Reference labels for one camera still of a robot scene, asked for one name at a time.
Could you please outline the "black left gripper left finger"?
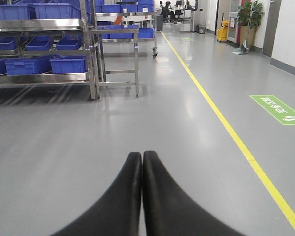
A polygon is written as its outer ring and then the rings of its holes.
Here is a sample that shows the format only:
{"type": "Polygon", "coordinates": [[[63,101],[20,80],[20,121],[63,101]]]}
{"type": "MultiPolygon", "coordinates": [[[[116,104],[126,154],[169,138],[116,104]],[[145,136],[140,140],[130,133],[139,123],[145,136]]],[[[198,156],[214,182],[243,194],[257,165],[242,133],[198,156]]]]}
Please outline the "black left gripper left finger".
{"type": "Polygon", "coordinates": [[[137,236],[142,195],[142,158],[131,152],[119,174],[86,212],[55,236],[137,236]]]}

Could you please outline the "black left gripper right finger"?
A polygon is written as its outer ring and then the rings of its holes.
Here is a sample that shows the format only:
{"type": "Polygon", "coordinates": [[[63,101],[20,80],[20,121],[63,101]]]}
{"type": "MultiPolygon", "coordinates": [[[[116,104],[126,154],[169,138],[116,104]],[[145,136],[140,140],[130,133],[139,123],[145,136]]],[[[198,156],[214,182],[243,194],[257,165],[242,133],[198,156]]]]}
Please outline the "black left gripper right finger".
{"type": "Polygon", "coordinates": [[[148,236],[240,236],[177,184],[155,151],[143,155],[143,207],[148,236]]]}

